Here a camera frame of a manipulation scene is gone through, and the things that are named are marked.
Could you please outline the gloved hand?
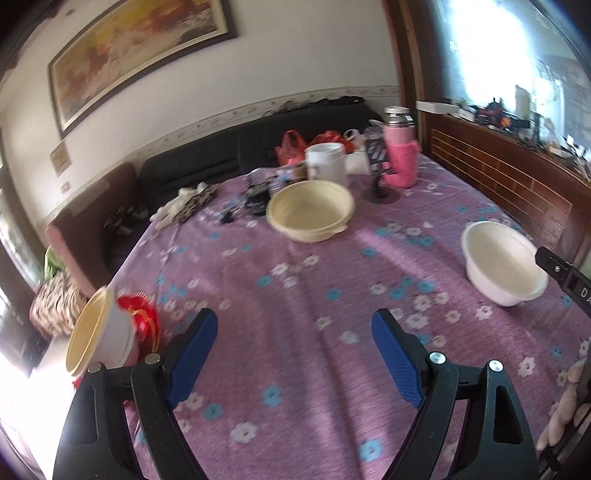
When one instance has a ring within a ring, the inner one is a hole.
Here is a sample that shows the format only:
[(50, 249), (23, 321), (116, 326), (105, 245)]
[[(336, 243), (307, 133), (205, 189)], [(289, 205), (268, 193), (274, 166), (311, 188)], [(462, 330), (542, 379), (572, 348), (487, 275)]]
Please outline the gloved hand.
[(574, 363), (568, 371), (562, 371), (559, 376), (559, 385), (566, 386), (558, 403), (551, 411), (549, 423), (540, 434), (536, 450), (543, 451), (546, 447), (553, 447), (559, 443), (565, 433), (566, 425), (573, 420), (581, 420), (582, 416), (590, 409), (590, 404), (577, 402), (577, 389), (586, 366), (585, 360)]

